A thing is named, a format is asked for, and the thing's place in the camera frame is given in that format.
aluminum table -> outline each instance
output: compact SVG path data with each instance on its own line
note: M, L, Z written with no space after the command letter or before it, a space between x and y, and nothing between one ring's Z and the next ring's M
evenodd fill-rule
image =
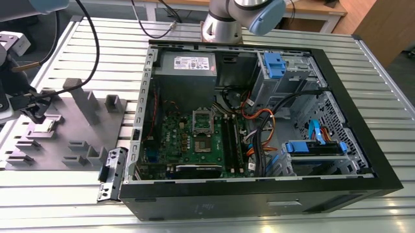
M147 41L133 20L94 18L102 46L98 72L85 89L98 98L118 94L129 100L119 146L129 147L138 106ZM162 34L170 23L145 22ZM201 25L181 24L165 38L201 41ZM413 232L415 228L415 111L365 43L349 35L273 31L246 44L318 48L326 51L405 189L361 201L330 214L141 222L122 204L97 204L95 171L0 171L0 230L86 232ZM87 20L71 22L50 62L33 85L61 89L66 78L86 79L95 60ZM25 117L0 133L0 159L23 134Z

floor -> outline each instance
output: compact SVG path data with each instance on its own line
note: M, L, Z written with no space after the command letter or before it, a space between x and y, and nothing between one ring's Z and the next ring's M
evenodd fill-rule
M105 5L105 4L85 4L93 17L135 19L134 11L130 6ZM178 14L183 18L185 23L199 23L205 20L207 13L189 10L179 10ZM62 11L62 31L69 24L73 15L83 15L83 12L77 5L71 3L70 7ZM138 7L139 18L147 20L146 10ZM169 17L166 10L158 9L158 20L171 22L173 18ZM39 61L47 54L55 36L55 14L39 16L39 23L29 27L29 30L37 41L37 49L25 56L19 57L18 62L25 65L31 61ZM0 31L11 29L0 24ZM394 78L402 91L408 95L412 103L415 105L415 58L410 59L406 53L402 53L393 64L388 67L388 72ZM29 71L30 79L37 76L38 69Z

sticker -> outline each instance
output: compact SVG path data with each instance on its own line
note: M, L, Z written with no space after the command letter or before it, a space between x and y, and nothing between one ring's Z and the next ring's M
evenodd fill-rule
M175 69L210 70L207 57L177 57Z
M256 102L252 99L248 99L248 104L252 105L252 107L253 107Z
M253 163L249 163L249 170L253 170L253 171L256 171L256 164L253 164Z

green circuit board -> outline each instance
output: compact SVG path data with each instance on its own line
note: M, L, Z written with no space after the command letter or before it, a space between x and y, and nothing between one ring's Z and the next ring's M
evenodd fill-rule
M174 165L215 165L223 167L222 178L246 177L249 173L242 158L242 146L238 144L238 158L229 158L223 145L223 116L215 116L214 121L209 115L197 118L195 127L209 128L214 124L213 134L193 134L193 115L166 116L162 123L162 145L158 151L146 150L150 163L147 172L142 174L146 179L169 179L166 167ZM242 169L230 170L230 162Z
M198 126L210 124L209 118L198 119ZM214 134L194 136L193 116L169 116L162 128L159 163L225 164L221 117L214 120Z

connector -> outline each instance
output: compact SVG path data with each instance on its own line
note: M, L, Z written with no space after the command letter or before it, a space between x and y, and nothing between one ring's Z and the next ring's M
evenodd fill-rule
M171 24L170 24L170 29L174 31L178 27L178 21L174 21Z

